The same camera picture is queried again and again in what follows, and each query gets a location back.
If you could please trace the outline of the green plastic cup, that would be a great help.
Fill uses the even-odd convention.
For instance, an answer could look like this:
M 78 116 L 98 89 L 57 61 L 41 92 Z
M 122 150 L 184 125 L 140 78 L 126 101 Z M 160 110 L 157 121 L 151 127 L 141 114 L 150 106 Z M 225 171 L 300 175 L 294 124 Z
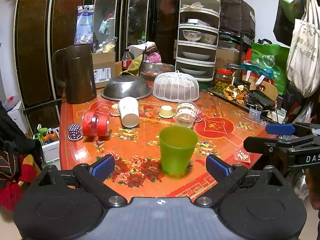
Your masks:
M 182 126 L 168 126 L 159 133 L 161 165 L 168 174 L 182 174 L 198 142 L 197 134 Z

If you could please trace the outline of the white paper cup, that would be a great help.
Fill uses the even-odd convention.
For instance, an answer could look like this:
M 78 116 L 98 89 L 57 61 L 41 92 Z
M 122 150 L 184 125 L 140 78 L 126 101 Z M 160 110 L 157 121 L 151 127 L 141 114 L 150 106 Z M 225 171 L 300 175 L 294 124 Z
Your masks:
M 138 100 L 127 96 L 118 103 L 121 122 L 127 128 L 134 128 L 139 124 L 139 103 Z

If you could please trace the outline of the purple dotted cupcake liner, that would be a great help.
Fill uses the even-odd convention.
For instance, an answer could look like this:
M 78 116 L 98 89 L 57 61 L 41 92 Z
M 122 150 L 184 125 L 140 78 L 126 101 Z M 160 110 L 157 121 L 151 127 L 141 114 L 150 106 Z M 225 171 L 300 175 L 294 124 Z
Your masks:
M 68 139 L 70 141 L 77 141 L 82 139 L 83 137 L 80 124 L 77 124 L 77 123 L 70 124 L 67 127 L 67 131 L 68 131 Z

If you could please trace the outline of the beige canvas tote bag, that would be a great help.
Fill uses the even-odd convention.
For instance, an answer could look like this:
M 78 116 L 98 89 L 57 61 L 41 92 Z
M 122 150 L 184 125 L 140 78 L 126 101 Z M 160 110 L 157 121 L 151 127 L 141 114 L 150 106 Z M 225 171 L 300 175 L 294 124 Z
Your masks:
M 305 98 L 319 87 L 319 6 L 317 0 L 306 0 L 305 12 L 295 20 L 286 63 L 290 84 Z

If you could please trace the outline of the orange dotted cupcake liner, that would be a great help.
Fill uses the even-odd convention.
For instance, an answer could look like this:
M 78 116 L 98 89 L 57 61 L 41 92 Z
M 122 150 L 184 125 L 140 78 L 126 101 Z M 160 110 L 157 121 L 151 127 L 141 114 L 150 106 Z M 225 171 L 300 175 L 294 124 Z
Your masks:
M 118 109 L 118 104 L 115 103 L 111 106 L 111 111 L 110 111 L 110 114 L 112 116 L 120 116 L 120 111 Z

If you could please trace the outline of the clear jar with label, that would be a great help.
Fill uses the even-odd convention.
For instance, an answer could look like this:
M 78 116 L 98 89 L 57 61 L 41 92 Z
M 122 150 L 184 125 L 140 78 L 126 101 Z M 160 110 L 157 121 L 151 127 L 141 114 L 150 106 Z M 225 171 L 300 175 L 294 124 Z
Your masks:
M 179 102 L 176 107 L 175 124 L 192 128 L 198 109 L 198 106 L 192 101 Z

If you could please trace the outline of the green shopping bag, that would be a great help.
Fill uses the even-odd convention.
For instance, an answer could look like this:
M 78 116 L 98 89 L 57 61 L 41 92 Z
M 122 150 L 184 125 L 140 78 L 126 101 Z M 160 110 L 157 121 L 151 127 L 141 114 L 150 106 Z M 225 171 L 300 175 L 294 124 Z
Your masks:
M 289 48 L 272 44 L 267 39 L 252 44 L 251 60 L 260 68 L 273 72 L 273 77 L 269 77 L 269 79 L 274 81 L 279 95 L 285 94 L 287 90 L 286 63 L 288 55 Z

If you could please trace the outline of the black jacket on chair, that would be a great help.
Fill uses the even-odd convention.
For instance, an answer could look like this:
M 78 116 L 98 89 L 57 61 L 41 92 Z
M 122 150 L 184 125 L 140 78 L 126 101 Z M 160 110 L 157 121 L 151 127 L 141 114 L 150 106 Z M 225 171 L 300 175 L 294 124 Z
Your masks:
M 28 139 L 1 106 L 1 189 L 7 183 L 31 177 L 31 169 L 23 163 L 28 157 L 33 157 L 33 168 L 39 174 L 43 157 L 41 143 Z

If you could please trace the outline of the yellow cupcake liner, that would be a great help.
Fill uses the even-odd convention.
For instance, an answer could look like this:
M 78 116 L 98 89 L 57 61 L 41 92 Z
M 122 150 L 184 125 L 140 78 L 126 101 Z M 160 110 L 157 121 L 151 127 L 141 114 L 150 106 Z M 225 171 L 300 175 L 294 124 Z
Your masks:
M 159 116 L 161 118 L 169 119 L 173 117 L 172 107 L 169 105 L 163 105 L 160 108 Z

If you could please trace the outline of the white mesh food cover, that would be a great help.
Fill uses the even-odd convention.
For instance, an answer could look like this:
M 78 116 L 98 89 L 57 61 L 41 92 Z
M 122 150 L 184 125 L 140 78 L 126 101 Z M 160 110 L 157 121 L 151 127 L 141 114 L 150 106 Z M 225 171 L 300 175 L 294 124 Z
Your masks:
M 153 96 L 164 101 L 196 101 L 200 96 L 198 81 L 189 74 L 166 72 L 153 82 Z

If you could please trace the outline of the dark brown pitcher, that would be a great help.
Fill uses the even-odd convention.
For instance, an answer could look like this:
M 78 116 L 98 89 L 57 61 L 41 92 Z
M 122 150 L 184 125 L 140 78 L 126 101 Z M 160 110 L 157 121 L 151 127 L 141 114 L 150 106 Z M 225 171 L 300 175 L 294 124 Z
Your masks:
M 57 50 L 52 56 L 56 84 L 65 89 L 69 104 L 80 104 L 97 97 L 91 45 L 74 44 Z

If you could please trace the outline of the cardboard box with label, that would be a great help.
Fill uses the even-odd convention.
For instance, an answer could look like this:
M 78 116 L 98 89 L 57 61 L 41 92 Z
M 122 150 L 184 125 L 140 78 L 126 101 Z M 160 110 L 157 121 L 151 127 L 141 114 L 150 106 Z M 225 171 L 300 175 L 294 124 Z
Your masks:
M 96 88 L 105 87 L 107 81 L 117 75 L 115 59 L 115 52 L 92 54 Z

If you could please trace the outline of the steel basin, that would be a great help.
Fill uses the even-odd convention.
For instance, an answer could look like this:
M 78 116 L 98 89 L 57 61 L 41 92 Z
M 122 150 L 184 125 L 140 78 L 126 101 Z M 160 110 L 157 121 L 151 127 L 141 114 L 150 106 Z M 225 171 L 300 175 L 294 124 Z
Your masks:
M 171 64 L 142 62 L 139 75 L 147 81 L 153 81 L 159 74 L 174 71 L 175 66 Z

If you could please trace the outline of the red-label bottle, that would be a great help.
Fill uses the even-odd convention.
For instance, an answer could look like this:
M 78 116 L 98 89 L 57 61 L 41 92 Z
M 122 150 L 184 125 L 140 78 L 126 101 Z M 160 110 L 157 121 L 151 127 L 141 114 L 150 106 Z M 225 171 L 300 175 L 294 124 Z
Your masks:
M 124 49 L 124 54 L 123 54 L 123 57 L 121 58 L 121 68 L 122 68 L 122 71 L 126 71 L 130 64 L 132 62 L 132 58 L 131 58 L 131 55 L 130 55 L 130 51 L 129 49 Z

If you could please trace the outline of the white stacked dish rack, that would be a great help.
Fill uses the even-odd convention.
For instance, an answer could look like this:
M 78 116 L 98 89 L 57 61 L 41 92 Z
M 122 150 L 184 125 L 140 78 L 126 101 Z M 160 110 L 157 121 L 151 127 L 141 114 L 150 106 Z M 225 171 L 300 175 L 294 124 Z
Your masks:
M 220 27 L 220 0 L 180 0 L 175 69 L 212 81 Z

